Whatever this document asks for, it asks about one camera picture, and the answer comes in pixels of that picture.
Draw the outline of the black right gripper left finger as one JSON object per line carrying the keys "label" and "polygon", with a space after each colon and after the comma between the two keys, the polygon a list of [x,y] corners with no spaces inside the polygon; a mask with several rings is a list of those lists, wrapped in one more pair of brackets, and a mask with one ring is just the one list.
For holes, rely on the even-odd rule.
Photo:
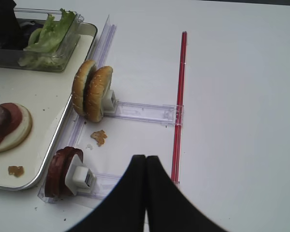
{"label": "black right gripper left finger", "polygon": [[113,190],[70,232],[142,232],[145,222],[145,155],[134,155]]}

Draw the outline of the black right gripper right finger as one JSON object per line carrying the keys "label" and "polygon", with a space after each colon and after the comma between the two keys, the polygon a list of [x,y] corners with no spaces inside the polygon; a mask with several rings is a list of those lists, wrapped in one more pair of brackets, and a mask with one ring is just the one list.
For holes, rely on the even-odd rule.
{"label": "black right gripper right finger", "polygon": [[157,156],[146,158],[145,199],[151,232],[224,232],[177,188]]}

